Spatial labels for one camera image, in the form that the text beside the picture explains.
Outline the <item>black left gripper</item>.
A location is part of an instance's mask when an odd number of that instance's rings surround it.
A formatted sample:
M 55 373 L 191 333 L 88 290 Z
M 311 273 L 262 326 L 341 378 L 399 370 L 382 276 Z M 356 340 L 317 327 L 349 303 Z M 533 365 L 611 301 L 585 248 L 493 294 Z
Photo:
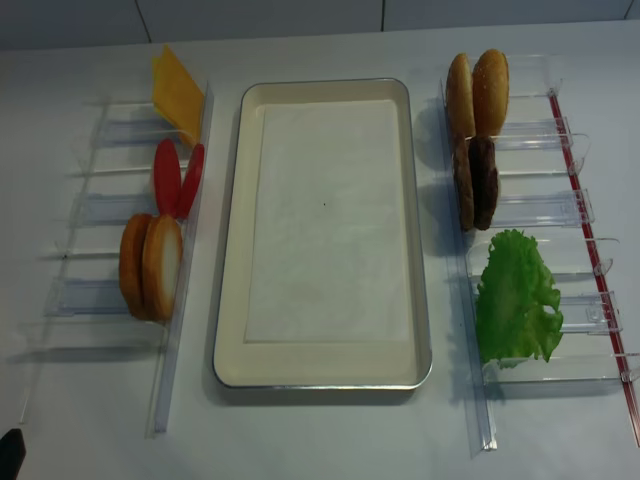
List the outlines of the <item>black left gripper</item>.
M 0 440 L 0 480 L 15 480 L 25 458 L 22 430 L 13 428 Z

